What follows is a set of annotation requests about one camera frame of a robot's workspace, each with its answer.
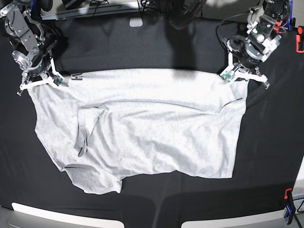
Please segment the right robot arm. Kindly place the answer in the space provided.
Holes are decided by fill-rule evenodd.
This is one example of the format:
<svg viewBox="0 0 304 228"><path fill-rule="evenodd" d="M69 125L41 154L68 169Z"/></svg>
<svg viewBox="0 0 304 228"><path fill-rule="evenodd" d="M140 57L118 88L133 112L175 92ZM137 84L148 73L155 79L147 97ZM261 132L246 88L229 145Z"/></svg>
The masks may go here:
<svg viewBox="0 0 304 228"><path fill-rule="evenodd" d="M64 77L56 70L52 49L61 35L43 24L42 11L50 11L51 0L2 0L0 2L0 34L9 39L12 57L22 71L17 91L49 84L59 86Z"/></svg>

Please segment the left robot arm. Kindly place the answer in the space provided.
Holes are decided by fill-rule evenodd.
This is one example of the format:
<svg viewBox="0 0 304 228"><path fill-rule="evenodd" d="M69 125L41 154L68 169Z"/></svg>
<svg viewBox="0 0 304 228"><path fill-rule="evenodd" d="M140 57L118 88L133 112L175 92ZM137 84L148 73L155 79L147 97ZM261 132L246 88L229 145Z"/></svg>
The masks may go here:
<svg viewBox="0 0 304 228"><path fill-rule="evenodd" d="M222 20L218 36L228 51L228 66L220 77L230 84L239 79L255 80L269 88L268 78L260 72L259 64L266 62L280 45L284 22L288 22L291 12L290 0L261 0L247 12L247 35L235 35L230 39L222 36L221 26L234 16Z"/></svg>

